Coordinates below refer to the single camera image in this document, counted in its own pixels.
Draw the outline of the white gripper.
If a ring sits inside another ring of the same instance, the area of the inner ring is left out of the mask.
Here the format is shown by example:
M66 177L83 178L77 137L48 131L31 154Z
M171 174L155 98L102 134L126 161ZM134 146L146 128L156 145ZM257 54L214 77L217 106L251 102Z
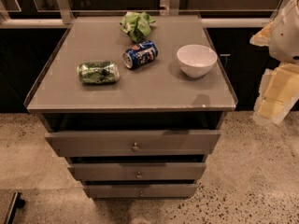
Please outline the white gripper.
M279 124L299 99L299 0L290 0L249 42L269 46L270 56L284 62L265 70L253 114L258 125Z

